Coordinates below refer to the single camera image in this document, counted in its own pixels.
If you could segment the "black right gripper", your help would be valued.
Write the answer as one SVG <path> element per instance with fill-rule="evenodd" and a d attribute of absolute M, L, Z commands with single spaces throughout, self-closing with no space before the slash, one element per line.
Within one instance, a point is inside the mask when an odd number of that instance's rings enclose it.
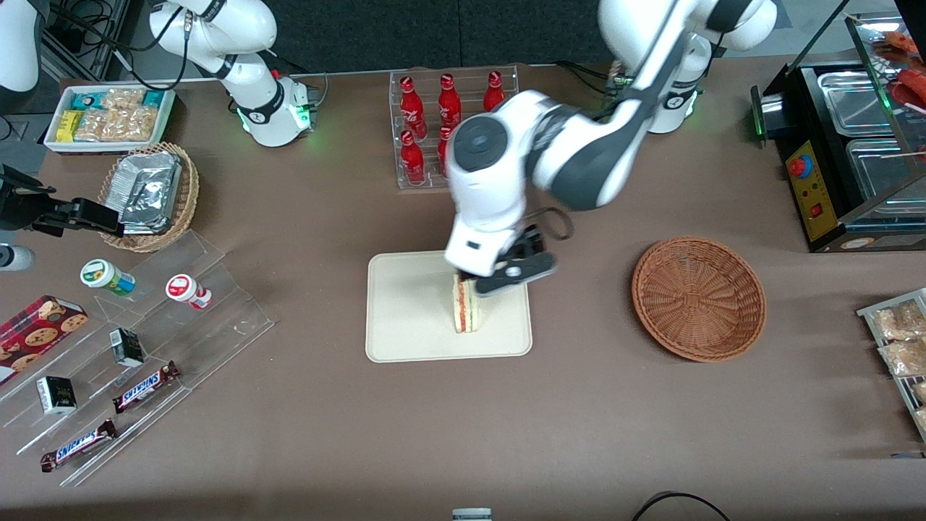
<path fill-rule="evenodd" d="M 72 205 L 51 197 L 55 187 L 46 187 L 33 176 L 2 166 L 1 227 L 3 231 L 28 230 L 62 237 L 66 229 L 86 229 L 123 237 L 119 212 L 90 199 L 73 199 Z"/>

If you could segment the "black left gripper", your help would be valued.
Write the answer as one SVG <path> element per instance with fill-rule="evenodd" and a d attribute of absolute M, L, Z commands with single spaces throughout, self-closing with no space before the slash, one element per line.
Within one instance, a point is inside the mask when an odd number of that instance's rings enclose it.
<path fill-rule="evenodd" d="M 509 264 L 539 269 L 545 266 L 545 238 L 537 224 L 527 226 L 506 252 L 497 258 L 497 267 Z M 474 284 L 475 276 L 466 271 L 454 273 L 454 284 Z"/>

